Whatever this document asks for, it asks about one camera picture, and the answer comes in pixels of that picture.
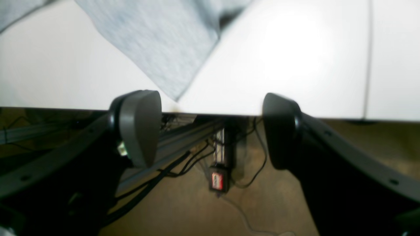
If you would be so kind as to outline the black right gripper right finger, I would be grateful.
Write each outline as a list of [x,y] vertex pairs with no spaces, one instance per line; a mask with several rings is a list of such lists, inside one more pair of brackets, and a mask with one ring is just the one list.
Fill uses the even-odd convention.
[[300,182],[321,236],[418,236],[419,181],[374,160],[287,97],[262,105],[273,167]]

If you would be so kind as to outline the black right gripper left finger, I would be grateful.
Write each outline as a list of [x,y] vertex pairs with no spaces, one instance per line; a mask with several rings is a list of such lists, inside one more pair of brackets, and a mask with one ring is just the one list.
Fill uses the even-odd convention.
[[1,176],[1,233],[96,236],[127,168],[151,167],[161,124],[161,97],[138,90],[67,144]]

